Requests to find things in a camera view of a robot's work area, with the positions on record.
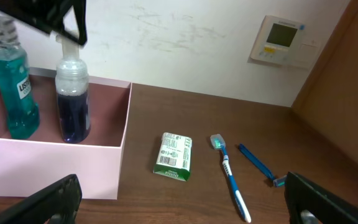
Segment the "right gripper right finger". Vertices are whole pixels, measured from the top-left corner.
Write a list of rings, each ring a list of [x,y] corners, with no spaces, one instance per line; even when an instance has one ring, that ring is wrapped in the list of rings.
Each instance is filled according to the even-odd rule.
[[[358,223],[356,206],[295,172],[287,174],[285,201],[291,224],[304,223],[305,212],[321,223]]]

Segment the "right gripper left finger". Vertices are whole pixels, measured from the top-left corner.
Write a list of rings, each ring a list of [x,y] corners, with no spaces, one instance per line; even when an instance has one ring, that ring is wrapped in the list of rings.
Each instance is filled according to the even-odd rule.
[[[0,224],[74,224],[81,199],[78,177],[70,174],[0,212]]]

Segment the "blue white toothbrush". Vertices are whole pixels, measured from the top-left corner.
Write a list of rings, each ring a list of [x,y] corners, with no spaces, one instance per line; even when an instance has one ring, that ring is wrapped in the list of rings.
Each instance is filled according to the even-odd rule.
[[[226,173],[226,176],[228,177],[231,192],[233,193],[234,200],[240,211],[241,217],[244,219],[245,222],[251,223],[252,221],[251,215],[247,209],[246,203],[242,198],[242,195],[238,189],[235,178],[232,174],[232,170],[229,163],[229,156],[226,150],[226,143],[220,134],[211,135],[210,140],[211,140],[212,147],[215,150],[220,150],[223,154],[223,161],[222,161],[223,169]]]

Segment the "green white soap box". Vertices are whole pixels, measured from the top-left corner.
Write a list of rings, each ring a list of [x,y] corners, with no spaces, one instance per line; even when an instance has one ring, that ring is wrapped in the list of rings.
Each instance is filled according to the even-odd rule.
[[[163,133],[153,173],[186,182],[191,174],[192,144],[192,138]]]

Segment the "clear foam pump bottle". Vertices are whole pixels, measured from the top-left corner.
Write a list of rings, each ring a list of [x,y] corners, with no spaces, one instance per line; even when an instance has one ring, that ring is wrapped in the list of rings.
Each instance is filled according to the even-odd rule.
[[[78,44],[62,35],[57,35],[56,41],[62,45],[63,52],[55,76],[62,139],[79,143],[88,137],[91,129],[88,68],[80,59]]]

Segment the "teal mouthwash bottle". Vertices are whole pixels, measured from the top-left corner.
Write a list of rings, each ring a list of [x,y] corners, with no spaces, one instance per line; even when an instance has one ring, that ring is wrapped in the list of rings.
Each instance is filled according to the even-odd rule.
[[[13,139],[27,139],[40,124],[32,95],[27,52],[19,42],[14,20],[0,16],[0,92]]]

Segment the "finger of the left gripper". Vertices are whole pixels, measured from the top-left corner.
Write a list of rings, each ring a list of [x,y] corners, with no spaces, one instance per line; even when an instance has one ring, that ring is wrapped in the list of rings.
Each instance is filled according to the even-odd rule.
[[[78,37],[65,29],[63,18],[74,10]],[[46,34],[56,32],[84,46],[87,43],[86,0],[0,0],[0,11]]]

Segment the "blue disposable razor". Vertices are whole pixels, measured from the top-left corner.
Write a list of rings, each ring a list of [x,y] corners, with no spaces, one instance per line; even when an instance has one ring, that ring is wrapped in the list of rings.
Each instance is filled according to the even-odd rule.
[[[271,181],[271,183],[273,183],[274,187],[283,187],[285,185],[287,178],[286,175],[280,178],[276,178],[271,170],[257,157],[255,157],[253,153],[251,153],[243,144],[239,144],[238,149],[246,158],[248,158],[248,160],[251,161],[251,163],[253,163],[253,165],[256,166],[256,168],[258,168],[259,171],[261,171],[261,173],[263,173],[264,176],[266,176],[266,178],[268,178],[269,181]]]

